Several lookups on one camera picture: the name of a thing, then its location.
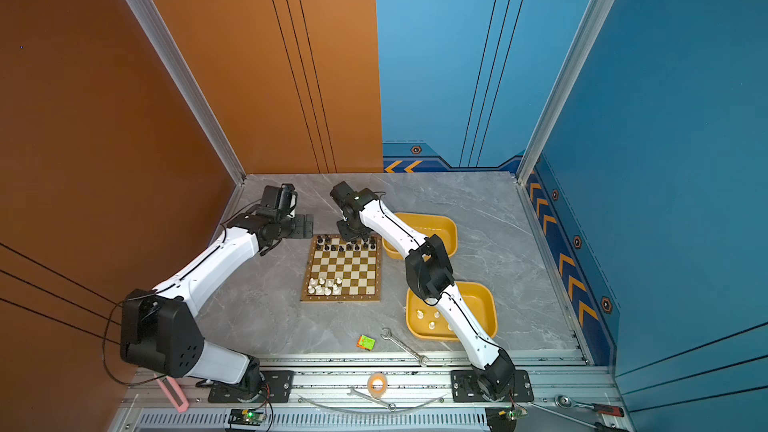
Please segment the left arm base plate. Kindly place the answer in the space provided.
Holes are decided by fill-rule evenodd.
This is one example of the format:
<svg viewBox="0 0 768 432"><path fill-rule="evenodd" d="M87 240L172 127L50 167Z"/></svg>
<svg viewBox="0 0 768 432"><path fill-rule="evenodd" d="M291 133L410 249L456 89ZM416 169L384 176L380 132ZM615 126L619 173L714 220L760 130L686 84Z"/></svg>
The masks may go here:
<svg viewBox="0 0 768 432"><path fill-rule="evenodd" d="M237 388L235 385L215 382L208 395L208 402L224 403L256 403L265 401L271 404L286 404L289 402L293 389L295 373L292 370L261 371L254 390Z"/></svg>

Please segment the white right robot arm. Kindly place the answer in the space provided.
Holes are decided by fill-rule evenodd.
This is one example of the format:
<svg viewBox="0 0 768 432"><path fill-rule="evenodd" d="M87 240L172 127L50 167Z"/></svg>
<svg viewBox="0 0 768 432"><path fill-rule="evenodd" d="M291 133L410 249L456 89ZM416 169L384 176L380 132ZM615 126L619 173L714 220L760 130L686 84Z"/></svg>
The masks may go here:
<svg viewBox="0 0 768 432"><path fill-rule="evenodd" d="M337 222L346 240L376 233L404 258L405 277L416 297L433 306L452 327L467 353L478 387L490 401L509 399L514 391L516 367L469 309L456 285L453 267L441 238L427 236L407 225L367 188L354 190L342 181L330 197L341 210Z"/></svg>

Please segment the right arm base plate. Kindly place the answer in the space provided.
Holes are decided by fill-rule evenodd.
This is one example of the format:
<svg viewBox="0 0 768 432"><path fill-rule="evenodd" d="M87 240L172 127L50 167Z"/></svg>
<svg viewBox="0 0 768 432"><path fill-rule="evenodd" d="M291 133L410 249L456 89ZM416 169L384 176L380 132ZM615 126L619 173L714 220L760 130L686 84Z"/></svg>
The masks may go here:
<svg viewBox="0 0 768 432"><path fill-rule="evenodd" d="M516 402L529 403L535 400L533 386L527 371L517 369L508 393L492 399L479 387L476 374L471 370L452 370L450 372L451 391L456 403L469 402Z"/></svg>

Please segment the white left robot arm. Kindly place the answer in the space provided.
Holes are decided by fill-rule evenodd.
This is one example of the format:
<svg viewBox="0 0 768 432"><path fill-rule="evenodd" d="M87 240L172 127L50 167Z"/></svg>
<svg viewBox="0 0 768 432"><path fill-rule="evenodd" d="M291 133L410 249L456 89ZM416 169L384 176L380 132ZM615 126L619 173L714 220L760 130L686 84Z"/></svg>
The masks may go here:
<svg viewBox="0 0 768 432"><path fill-rule="evenodd" d="M127 363L174 379L208 380L251 398L264 382L258 358L217 345L201 332L197 316L230 275L285 239L309 239L311 214L242 212L182 270L152 290L136 289L122 302L120 356Z"/></svg>

